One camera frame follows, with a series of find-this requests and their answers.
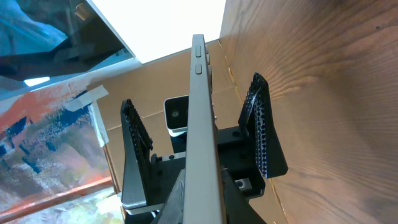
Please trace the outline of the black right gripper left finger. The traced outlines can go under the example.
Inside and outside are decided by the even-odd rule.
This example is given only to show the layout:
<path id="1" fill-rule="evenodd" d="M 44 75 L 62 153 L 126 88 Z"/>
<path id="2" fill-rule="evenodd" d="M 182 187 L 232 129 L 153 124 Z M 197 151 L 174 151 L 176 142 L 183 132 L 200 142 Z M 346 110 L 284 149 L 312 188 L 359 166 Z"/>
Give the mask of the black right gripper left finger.
<path id="1" fill-rule="evenodd" d="M 151 222 L 151 224 L 180 224 L 183 223 L 183 203 L 184 203 L 185 182 L 183 177 L 179 177 L 172 191 L 163 206 L 161 212 Z"/>

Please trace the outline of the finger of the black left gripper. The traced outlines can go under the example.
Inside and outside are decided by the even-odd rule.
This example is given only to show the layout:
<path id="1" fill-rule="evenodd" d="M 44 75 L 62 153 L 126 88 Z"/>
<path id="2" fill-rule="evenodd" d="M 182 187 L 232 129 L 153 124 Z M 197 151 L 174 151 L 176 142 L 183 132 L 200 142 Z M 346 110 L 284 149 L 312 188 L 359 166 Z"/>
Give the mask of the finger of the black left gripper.
<path id="1" fill-rule="evenodd" d="M 149 201 L 152 139 L 130 99 L 122 102 L 121 124 L 125 152 L 121 202 L 125 209 L 135 209 L 146 206 Z"/>
<path id="2" fill-rule="evenodd" d="M 285 175 L 289 168 L 274 126 L 269 85 L 259 73 L 253 76 L 238 124 L 254 148 L 260 174 L 266 179 Z"/>

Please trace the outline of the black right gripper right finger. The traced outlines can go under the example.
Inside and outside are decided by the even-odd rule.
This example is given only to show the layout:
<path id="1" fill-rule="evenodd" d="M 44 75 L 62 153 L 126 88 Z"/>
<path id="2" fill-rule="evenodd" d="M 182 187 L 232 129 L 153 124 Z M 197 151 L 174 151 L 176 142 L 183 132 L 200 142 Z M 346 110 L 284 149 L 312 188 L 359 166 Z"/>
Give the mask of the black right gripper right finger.
<path id="1" fill-rule="evenodd" d="M 261 216 L 250 206 L 227 168 L 221 171 L 223 198 L 227 224 L 266 224 Z"/>

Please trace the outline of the bronze Galaxy smartphone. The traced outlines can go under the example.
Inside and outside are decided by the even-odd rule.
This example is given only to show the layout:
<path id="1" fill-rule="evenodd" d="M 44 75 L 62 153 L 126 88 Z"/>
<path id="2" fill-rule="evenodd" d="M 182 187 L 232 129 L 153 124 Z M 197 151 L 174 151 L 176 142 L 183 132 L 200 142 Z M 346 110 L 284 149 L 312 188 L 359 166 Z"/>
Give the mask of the bronze Galaxy smartphone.
<path id="1" fill-rule="evenodd" d="M 184 223 L 226 223 L 211 65 L 202 34 L 192 38 L 185 165 Z"/>

